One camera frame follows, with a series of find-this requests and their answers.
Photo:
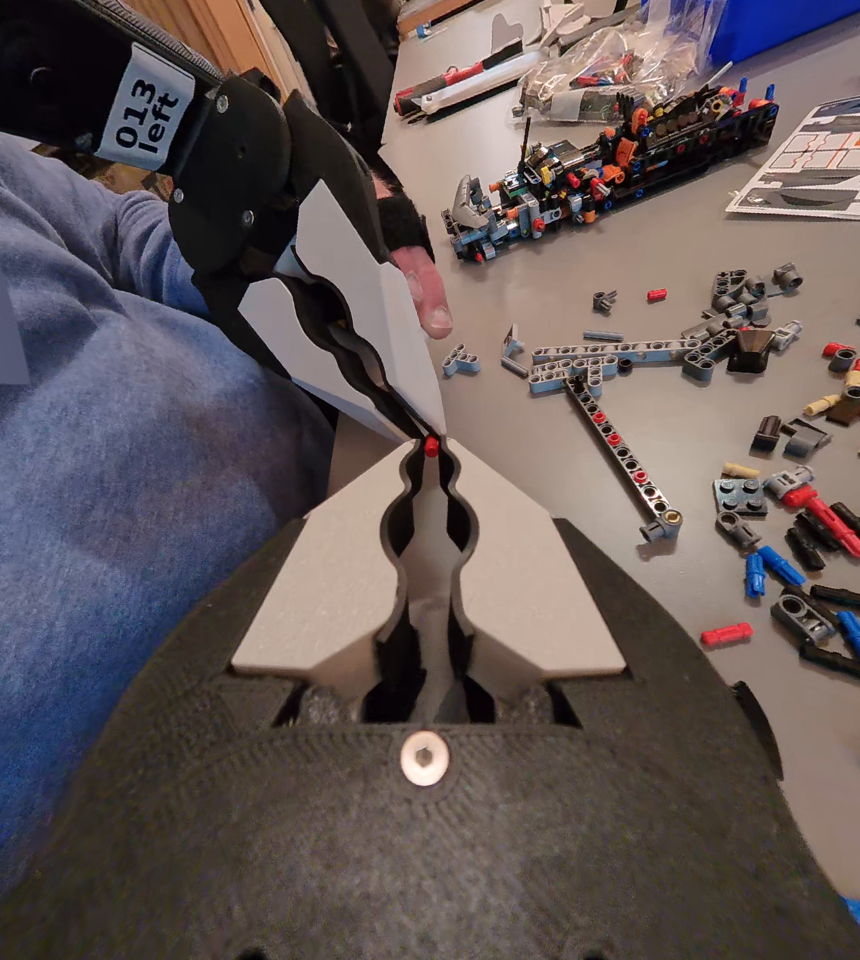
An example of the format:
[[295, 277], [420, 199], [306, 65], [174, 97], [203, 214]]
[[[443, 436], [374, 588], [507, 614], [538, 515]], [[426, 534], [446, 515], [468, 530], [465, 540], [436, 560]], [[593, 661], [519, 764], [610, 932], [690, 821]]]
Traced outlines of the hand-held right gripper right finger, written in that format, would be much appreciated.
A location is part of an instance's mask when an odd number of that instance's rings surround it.
[[626, 661], [551, 514], [454, 439], [440, 446], [458, 551], [443, 724], [574, 724], [559, 683]]

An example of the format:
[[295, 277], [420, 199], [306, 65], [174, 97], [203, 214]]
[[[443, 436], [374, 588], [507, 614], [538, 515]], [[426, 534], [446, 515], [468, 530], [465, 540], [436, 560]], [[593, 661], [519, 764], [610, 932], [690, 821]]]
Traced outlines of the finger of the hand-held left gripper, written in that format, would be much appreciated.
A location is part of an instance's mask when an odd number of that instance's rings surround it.
[[419, 429], [447, 434], [439, 379], [429, 356], [407, 281], [379, 261], [327, 184], [320, 180], [301, 203], [290, 246], [289, 278], [336, 294], [349, 331], [368, 345], [391, 398]]
[[239, 311], [297, 386], [387, 438], [420, 437], [402, 407], [369, 378], [360, 357], [333, 337], [327, 311], [309, 285], [277, 276], [254, 282]]

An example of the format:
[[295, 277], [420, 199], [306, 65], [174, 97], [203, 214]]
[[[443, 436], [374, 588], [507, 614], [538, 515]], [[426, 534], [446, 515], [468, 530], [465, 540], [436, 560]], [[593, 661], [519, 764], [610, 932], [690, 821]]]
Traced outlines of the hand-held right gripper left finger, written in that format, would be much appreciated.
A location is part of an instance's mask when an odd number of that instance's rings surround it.
[[232, 656], [237, 673], [335, 690], [370, 722], [411, 717], [426, 672], [401, 556], [423, 472], [423, 445], [403, 443], [306, 515]]

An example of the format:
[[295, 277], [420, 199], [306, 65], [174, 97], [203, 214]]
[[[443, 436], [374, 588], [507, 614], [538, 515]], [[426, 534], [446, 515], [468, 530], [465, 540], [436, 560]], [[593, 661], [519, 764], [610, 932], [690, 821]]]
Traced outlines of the black long lego beam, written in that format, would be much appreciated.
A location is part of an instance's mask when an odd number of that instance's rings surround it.
[[[659, 540], [676, 540], [684, 522], [683, 514], [672, 505], [654, 482], [649, 470], [640, 462], [639, 456], [609, 416], [606, 414], [606, 422], [600, 424], [591, 420], [592, 411], [595, 409], [604, 411], [598, 398], [591, 396], [584, 381], [577, 378], [565, 381], [564, 390], [574, 408], [579, 412], [589, 434], [604, 451], [605, 461], [619, 475], [631, 499], [645, 518], [645, 522], [640, 526], [640, 533], [644, 540], [649, 544]], [[606, 442], [606, 436], [612, 432], [620, 434], [623, 439], [617, 447], [611, 447]], [[636, 484], [630, 475], [636, 470], [646, 471], [649, 482], [645, 485]]]

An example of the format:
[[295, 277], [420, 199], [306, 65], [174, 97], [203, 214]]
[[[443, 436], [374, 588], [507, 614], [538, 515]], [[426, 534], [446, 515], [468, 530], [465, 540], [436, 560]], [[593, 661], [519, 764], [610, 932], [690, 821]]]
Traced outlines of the partly built lego model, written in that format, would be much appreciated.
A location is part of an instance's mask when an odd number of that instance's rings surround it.
[[747, 99], [747, 84], [706, 84], [652, 109], [620, 94], [619, 124], [584, 147], [530, 143], [526, 127], [516, 165], [488, 186], [464, 176], [451, 208], [441, 212], [454, 254], [492, 260], [502, 244], [539, 239], [558, 223], [591, 224], [767, 145], [779, 112], [775, 86]]

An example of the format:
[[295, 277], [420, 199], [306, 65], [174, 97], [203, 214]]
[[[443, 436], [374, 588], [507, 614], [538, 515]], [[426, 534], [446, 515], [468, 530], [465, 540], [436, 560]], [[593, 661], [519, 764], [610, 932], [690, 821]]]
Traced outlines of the pile of lego pieces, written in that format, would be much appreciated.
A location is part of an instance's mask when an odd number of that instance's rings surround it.
[[[800, 659], [799, 639], [772, 618], [784, 580], [767, 572], [762, 597], [745, 594], [742, 552], [716, 525], [713, 481], [723, 465], [759, 470], [758, 480], [811, 472], [805, 500], [774, 498], [765, 516], [740, 517], [813, 584], [860, 594], [860, 555], [834, 536], [855, 534], [832, 510], [860, 519], [860, 416], [844, 426], [804, 407], [841, 393], [828, 342], [860, 355], [860, 262], [808, 256], [799, 245], [724, 237], [685, 249], [657, 245], [634, 256], [551, 244], [499, 254], [484, 264], [440, 253], [454, 339], [479, 352], [484, 369], [442, 386], [449, 428], [467, 449], [548, 512], [571, 522], [652, 595], [728, 682], [744, 681], [760, 702], [781, 755], [781, 791], [822, 869], [845, 897], [860, 900], [860, 680]], [[683, 514], [678, 537], [647, 542], [645, 522], [604, 451], [567, 395], [533, 396], [496, 360], [513, 323], [527, 352], [576, 344], [583, 330], [658, 340], [695, 325], [710, 308], [714, 278], [745, 270], [767, 279], [793, 262], [804, 281], [769, 296], [770, 328], [801, 324], [795, 342], [771, 354], [760, 374], [727, 370], [695, 381], [680, 364], [642, 365], [604, 383], [604, 412], [655, 484]], [[753, 637], [720, 649], [703, 631], [748, 622]]]

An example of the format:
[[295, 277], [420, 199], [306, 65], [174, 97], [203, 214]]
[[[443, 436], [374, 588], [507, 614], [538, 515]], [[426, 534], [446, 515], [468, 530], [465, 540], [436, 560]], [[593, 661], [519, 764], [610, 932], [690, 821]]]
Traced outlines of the white long lego part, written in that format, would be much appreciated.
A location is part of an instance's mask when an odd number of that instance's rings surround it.
[[492, 53], [469, 66], [453, 67], [443, 74], [397, 91], [393, 109], [401, 117], [430, 116], [474, 97], [515, 83], [547, 59], [544, 47], [524, 49], [520, 42]]

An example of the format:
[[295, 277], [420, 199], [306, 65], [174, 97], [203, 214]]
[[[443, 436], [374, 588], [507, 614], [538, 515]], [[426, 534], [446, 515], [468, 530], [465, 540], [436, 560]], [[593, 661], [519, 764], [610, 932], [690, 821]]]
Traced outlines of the light grey long lego beam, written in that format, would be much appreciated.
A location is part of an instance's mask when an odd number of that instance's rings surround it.
[[627, 356], [631, 363], [664, 363], [684, 358], [697, 351], [702, 342], [682, 339], [652, 342], [583, 342], [562, 346], [542, 346], [532, 350], [532, 364], [542, 365], [586, 358], [595, 363], [608, 357]]

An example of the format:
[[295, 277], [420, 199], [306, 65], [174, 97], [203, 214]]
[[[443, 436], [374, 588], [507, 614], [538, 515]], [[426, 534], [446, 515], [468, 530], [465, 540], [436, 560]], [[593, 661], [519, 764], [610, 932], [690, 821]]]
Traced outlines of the person's left hand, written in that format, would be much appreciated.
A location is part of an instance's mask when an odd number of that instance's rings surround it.
[[453, 319], [443, 279], [432, 257], [422, 246], [403, 246], [390, 254], [408, 284], [417, 318], [433, 340], [446, 339]]

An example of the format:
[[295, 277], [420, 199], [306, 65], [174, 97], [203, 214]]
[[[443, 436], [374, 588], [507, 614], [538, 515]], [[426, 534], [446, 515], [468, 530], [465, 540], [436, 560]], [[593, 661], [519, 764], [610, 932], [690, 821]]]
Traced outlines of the person's blue clothing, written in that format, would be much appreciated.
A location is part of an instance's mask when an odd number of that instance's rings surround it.
[[334, 430], [207, 319], [151, 194], [0, 134], [0, 888], [194, 604], [325, 496]]

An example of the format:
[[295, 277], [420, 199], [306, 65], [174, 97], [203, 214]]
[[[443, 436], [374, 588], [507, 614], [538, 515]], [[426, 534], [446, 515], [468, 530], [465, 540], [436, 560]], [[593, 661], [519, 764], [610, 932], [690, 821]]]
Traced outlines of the clear plastic bag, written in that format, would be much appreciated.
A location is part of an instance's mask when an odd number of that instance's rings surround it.
[[653, 108], [711, 71], [727, 2], [641, 2], [591, 21], [569, 14], [543, 43], [548, 56], [518, 81], [513, 124], [613, 125], [617, 99]]

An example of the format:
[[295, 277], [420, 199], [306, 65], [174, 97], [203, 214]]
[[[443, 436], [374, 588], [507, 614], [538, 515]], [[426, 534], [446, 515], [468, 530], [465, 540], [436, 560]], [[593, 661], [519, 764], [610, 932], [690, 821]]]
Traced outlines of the sticker sheet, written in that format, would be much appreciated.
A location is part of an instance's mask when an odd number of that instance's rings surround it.
[[860, 221], [860, 95], [811, 110], [726, 212]]

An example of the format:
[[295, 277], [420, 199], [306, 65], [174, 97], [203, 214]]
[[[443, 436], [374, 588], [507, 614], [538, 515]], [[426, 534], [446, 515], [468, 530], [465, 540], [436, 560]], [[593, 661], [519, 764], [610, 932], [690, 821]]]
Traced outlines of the blue plastic bin with tag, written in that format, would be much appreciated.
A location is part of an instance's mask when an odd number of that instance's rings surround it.
[[735, 64], [860, 12], [860, 1], [727, 1], [709, 60]]

